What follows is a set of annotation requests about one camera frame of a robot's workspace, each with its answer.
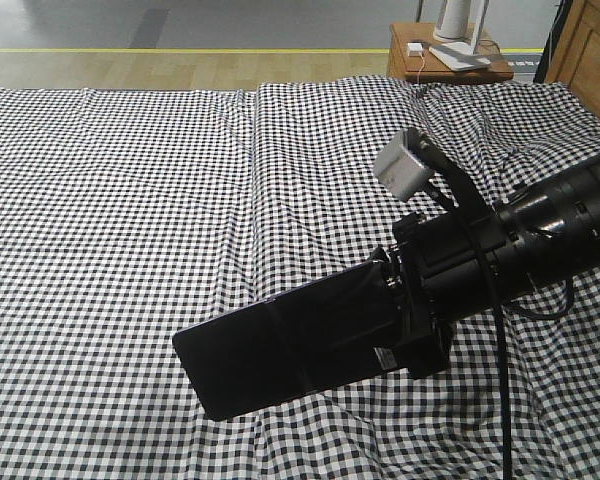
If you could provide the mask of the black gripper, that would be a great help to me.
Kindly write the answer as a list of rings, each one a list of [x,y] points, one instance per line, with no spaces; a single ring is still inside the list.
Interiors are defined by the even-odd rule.
[[[376,247],[372,285],[403,290],[408,306],[390,347],[399,368],[424,379],[450,366],[447,324],[518,293],[518,261],[496,212],[456,208],[426,220],[412,213],[392,225],[396,246]]]

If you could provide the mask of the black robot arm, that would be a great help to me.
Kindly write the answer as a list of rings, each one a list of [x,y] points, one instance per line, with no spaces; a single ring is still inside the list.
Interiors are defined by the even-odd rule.
[[[456,210],[396,222],[388,253],[405,300],[400,339],[375,350],[382,369],[424,378],[449,365],[451,324],[489,308],[486,273],[509,303],[600,266],[600,154],[487,206],[472,182]]]

